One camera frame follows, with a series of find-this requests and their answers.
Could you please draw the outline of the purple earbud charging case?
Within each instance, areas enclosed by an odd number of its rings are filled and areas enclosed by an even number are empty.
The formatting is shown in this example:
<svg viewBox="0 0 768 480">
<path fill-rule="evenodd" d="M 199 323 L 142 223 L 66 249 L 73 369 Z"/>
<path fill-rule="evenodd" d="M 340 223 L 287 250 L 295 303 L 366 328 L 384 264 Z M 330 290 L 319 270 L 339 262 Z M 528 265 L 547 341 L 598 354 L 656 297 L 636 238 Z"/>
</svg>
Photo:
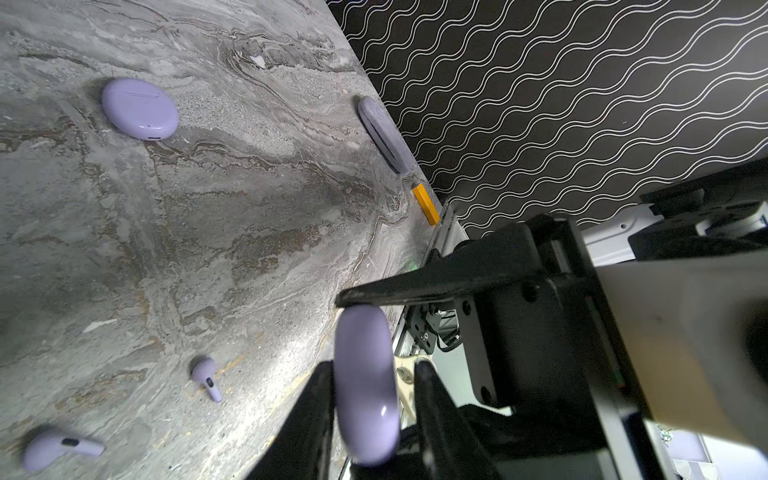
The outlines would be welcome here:
<svg viewBox="0 0 768 480">
<path fill-rule="evenodd" d="M 338 425 L 349 455 L 364 467 L 386 463 L 399 442 L 400 416 L 391 333 L 379 307 L 342 311 L 333 369 Z"/>
</svg>

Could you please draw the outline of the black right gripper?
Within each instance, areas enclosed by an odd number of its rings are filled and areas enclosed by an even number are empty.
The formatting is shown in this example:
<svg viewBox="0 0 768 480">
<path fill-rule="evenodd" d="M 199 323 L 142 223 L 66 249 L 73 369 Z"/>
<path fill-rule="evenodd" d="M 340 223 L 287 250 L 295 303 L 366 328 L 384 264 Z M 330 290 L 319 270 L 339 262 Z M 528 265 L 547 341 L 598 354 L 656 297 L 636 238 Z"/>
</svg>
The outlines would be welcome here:
<svg viewBox="0 0 768 480">
<path fill-rule="evenodd" d="M 575 223 L 507 226 L 424 267 L 337 294 L 338 308 L 457 304 L 481 437 L 506 479 L 671 479 Z"/>
</svg>

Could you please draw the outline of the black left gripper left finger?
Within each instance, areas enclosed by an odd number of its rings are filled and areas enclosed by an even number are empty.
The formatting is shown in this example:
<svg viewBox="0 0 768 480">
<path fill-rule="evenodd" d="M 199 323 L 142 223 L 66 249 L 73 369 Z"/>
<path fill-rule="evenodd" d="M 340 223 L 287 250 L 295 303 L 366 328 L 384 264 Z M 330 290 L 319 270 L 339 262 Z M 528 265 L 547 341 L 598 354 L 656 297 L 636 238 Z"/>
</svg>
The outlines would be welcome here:
<svg viewBox="0 0 768 480">
<path fill-rule="evenodd" d="M 249 479 L 327 479 L 335 412 L 333 363 L 324 361 Z"/>
</svg>

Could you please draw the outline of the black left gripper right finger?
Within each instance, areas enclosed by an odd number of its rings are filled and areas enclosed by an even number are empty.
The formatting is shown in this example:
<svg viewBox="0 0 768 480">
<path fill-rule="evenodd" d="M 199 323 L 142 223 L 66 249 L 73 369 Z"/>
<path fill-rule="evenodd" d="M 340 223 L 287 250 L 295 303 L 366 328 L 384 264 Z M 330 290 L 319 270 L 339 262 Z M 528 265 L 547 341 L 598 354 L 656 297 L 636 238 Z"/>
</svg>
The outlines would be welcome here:
<svg viewBox="0 0 768 480">
<path fill-rule="evenodd" d="M 429 361 L 415 364 L 414 394 L 420 455 L 429 479 L 501 477 Z"/>
</svg>

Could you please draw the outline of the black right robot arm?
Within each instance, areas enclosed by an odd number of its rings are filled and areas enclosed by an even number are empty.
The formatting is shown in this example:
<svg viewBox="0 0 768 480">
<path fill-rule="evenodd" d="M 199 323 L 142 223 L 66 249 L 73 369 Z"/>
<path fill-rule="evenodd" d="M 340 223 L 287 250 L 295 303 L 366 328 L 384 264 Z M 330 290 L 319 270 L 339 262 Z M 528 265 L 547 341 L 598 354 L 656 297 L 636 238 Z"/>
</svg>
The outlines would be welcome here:
<svg viewBox="0 0 768 480">
<path fill-rule="evenodd" d="M 647 195 L 632 259 L 596 266 L 582 232 L 540 215 L 459 244 L 336 304 L 452 309 L 476 405 L 415 372 L 428 477 L 669 479 L 655 423 L 767 447 L 767 169 Z"/>
</svg>

